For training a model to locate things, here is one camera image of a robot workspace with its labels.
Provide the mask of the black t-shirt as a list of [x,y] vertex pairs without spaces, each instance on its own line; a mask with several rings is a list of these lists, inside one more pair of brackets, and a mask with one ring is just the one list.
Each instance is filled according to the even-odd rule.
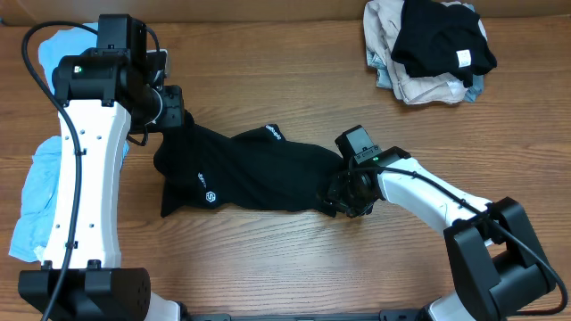
[[319,145],[287,140],[276,124],[228,137],[187,113],[183,126],[164,132],[153,164],[165,178],[162,217],[185,206],[215,210],[226,204],[333,217],[335,207],[321,196],[343,160]]

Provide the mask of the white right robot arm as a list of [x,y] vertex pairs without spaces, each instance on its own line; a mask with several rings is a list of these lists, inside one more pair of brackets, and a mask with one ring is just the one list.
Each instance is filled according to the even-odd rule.
[[343,132],[335,144],[344,167],[328,188],[328,204],[356,218],[371,213],[376,201],[387,201],[445,241],[453,292],[421,309],[384,309],[380,319],[501,321],[552,316],[567,307],[567,288],[520,203],[463,192],[403,149],[382,150],[361,126]]

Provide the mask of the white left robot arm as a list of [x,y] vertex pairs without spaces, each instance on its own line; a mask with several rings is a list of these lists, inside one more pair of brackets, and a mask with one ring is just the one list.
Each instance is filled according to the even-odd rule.
[[168,55],[148,51],[142,21],[103,14],[95,36],[45,88],[62,134],[57,203],[41,267],[18,291],[45,320],[181,321],[185,306],[154,293],[146,269],[121,265],[117,208],[124,144],[181,127],[182,91],[165,84]]

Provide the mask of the light blue t-shirt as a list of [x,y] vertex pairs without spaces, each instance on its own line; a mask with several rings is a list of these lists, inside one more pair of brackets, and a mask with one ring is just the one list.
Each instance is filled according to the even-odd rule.
[[[126,135],[131,117],[119,104],[104,107],[98,100],[74,100],[66,109],[79,135],[82,179],[79,217],[71,256],[72,268],[98,259],[117,268],[121,252],[117,233],[120,170],[128,152]],[[12,235],[10,256],[26,262],[62,265],[66,250],[75,185],[75,155],[70,131],[45,140],[32,157],[21,192],[21,216]]]

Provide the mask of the folded black garment with tag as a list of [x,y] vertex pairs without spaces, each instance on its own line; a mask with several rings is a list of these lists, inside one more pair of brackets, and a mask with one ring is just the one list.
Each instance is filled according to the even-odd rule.
[[480,29],[480,15],[463,4],[430,0],[404,2],[391,57],[412,78],[449,73],[464,87],[497,67]]

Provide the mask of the folded beige garment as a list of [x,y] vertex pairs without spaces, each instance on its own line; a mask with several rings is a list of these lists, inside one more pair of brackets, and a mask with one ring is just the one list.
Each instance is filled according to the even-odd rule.
[[366,3],[363,13],[365,49],[382,59],[388,69],[395,97],[407,105],[464,101],[469,87],[464,87],[462,81],[450,73],[413,78],[403,64],[392,59],[391,53],[401,30],[403,5],[403,0],[373,0]]

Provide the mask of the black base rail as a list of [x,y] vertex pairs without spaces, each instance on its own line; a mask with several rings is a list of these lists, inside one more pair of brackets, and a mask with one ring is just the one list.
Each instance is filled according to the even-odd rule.
[[383,309],[377,313],[231,316],[188,315],[187,321],[432,321],[425,309]]

